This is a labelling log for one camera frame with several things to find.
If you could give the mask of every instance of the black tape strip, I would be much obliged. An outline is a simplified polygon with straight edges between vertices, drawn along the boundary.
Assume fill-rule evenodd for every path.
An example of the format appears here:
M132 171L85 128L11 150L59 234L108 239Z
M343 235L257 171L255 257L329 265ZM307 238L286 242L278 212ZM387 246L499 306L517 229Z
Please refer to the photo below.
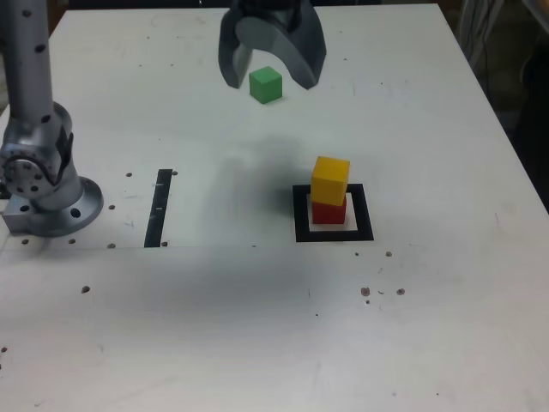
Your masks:
M156 178L156 187L154 188L151 213L148 217L144 247L160 247L171 182L172 169L160 169Z
M0 183L0 200L6 200L11 198L11 193L8 192L8 188L4 183Z

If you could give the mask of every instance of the green cube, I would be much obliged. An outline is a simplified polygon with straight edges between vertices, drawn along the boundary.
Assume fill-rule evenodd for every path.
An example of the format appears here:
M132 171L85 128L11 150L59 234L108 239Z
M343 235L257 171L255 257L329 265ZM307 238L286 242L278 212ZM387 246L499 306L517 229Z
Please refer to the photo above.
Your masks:
M268 66L252 71L250 73L250 94L263 105L279 99L282 97L281 74Z

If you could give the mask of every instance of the red cube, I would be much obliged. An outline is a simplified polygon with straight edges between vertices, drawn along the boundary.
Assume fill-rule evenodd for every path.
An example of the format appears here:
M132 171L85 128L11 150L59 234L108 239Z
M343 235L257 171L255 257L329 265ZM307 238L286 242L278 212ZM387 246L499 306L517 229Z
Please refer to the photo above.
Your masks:
M341 206L312 202L312 222L315 225L342 225L345 223L347 198Z

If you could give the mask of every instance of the white table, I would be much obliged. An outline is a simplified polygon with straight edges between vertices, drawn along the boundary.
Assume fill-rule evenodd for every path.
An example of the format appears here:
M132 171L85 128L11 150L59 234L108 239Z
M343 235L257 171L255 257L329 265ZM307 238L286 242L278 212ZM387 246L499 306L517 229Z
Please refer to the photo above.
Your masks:
M223 13L53 34L76 167L116 208L59 239L2 225L0 410L548 410L549 218L438 7L319 9L320 83L257 52L267 106L221 78ZM351 161L375 241L295 243L318 155ZM143 249L160 168L169 246Z

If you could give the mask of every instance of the cable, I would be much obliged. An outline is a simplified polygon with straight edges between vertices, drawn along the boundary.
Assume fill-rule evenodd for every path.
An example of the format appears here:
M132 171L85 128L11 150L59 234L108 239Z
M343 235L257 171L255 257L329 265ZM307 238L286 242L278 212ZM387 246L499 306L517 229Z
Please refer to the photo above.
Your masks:
M473 14L471 15L471 23L469 24L469 30L468 30L467 41L466 41L465 47L464 47L464 49L463 49L463 51L466 52L466 53L467 53L469 44L471 43L471 40L472 40L472 38L473 38L474 18L475 18L476 15L477 15L477 8L479 7L479 3L480 3L481 1L482 1L482 0L474 0Z
M468 5L469 5L469 0L465 0L465 4L463 4L462 18L460 19L460 26L457 28L457 38L459 39L459 41L462 41L463 21L465 20L463 17L465 17L465 13L467 12Z
M484 76L486 77L486 98L492 105L492 93L490 92L490 75L488 74L488 49L486 48L486 35L488 34L488 27L490 26L490 15L492 13L492 7L495 0L488 0L486 11L486 24L484 25L484 32L482 33L482 49L484 52Z

